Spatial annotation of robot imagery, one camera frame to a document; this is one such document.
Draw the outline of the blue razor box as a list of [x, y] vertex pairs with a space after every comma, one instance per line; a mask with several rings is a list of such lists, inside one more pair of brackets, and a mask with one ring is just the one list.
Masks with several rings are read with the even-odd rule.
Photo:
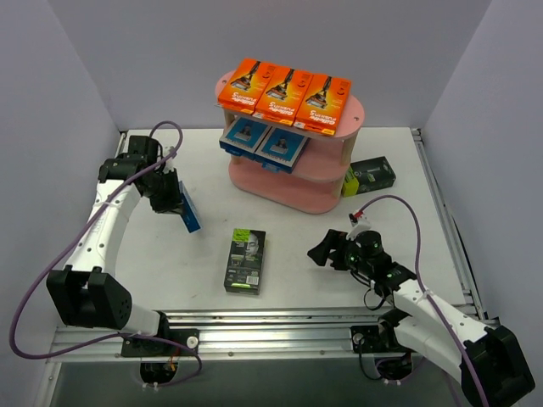
[[220, 147], [235, 157], [255, 159], [258, 147], [271, 127], [246, 118], [237, 118], [224, 130]]
[[189, 233], [201, 229], [201, 224], [192, 199], [182, 181], [178, 182], [181, 197], [181, 217]]
[[257, 148], [255, 161], [264, 169], [291, 174], [308, 142], [308, 137], [272, 127]]

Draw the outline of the black green razor box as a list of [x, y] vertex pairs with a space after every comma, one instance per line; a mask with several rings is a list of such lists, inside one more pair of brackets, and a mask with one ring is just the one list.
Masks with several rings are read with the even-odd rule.
[[392, 187], [395, 180], [395, 172], [384, 156], [356, 161], [350, 164], [345, 174], [341, 193], [347, 198], [378, 191]]
[[223, 283], [227, 293], [260, 294], [265, 243], [265, 231], [233, 230]]

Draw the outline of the small orange razor box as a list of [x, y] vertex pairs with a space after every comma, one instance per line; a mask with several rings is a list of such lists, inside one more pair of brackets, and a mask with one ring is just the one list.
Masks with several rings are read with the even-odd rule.
[[314, 74], [296, 113], [293, 127], [334, 136], [350, 95], [351, 81]]

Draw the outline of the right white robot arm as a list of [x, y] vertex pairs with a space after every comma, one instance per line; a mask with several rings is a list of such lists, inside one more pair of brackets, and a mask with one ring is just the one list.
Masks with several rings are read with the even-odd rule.
[[512, 406], [535, 389], [523, 350], [505, 326], [491, 327], [420, 287], [416, 274], [392, 260], [376, 231], [351, 238], [330, 229], [307, 253], [319, 266], [363, 276], [391, 310], [378, 319], [387, 350], [411, 350], [448, 373], [473, 406]]

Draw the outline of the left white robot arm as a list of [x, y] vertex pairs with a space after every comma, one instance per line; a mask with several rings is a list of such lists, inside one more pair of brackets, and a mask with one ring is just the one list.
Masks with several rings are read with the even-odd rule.
[[51, 271], [46, 281], [65, 325], [142, 335], [140, 344], [151, 355], [170, 348], [171, 334], [159, 311], [133, 302], [115, 279], [115, 264], [128, 221], [142, 198], [157, 214], [184, 214], [176, 170], [161, 162], [164, 157], [157, 140], [132, 136], [126, 152], [101, 165], [91, 225], [64, 268]]

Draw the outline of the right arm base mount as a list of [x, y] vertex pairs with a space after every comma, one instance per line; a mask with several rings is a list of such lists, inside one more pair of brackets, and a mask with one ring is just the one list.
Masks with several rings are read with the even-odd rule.
[[378, 325], [351, 326], [350, 338], [361, 373], [370, 381], [400, 386], [425, 365], [424, 358], [415, 357], [411, 350], [395, 342], [390, 343]]

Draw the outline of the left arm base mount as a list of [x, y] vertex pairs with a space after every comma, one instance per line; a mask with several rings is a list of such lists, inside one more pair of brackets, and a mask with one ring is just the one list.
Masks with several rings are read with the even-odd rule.
[[[200, 375], [203, 363], [199, 357], [199, 330], [173, 330], [162, 337], [137, 337], [123, 339], [120, 356], [123, 358], [162, 358], [162, 361], [144, 362], [139, 365], [137, 378], [143, 385], [154, 388], [170, 387], [187, 382]], [[179, 359], [193, 357], [195, 371], [181, 373]]]

